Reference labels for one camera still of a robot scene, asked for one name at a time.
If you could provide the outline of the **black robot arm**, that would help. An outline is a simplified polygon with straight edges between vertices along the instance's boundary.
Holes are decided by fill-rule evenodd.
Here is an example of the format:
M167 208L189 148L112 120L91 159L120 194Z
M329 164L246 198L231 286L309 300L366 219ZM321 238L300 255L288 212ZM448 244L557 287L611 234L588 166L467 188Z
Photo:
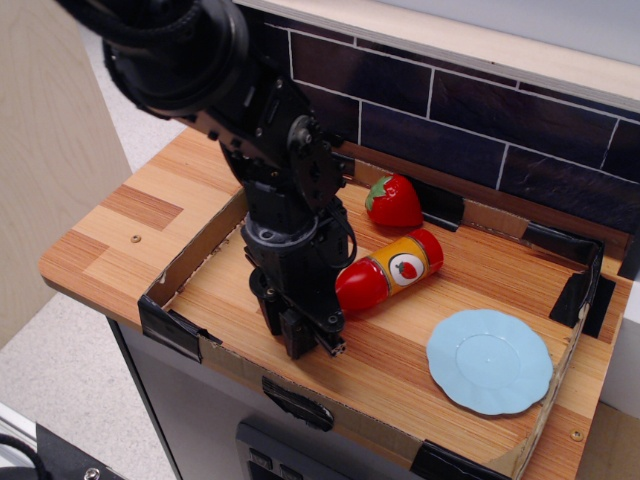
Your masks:
M343 352L335 291L355 257L338 198L344 163L307 97L257 50L230 1L67 1L103 42L106 68L140 110L216 141L248 202L250 287L269 330L299 358Z

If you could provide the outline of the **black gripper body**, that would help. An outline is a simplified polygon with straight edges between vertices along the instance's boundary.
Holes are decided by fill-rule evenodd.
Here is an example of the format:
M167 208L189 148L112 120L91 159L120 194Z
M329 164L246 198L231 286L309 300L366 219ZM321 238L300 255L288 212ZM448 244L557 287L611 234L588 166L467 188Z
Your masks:
M317 345L332 357L343 353L345 318L335 282L349 259L348 232L334 219L315 219L293 234L248 219L241 235L254 265L250 289L288 356L298 359Z

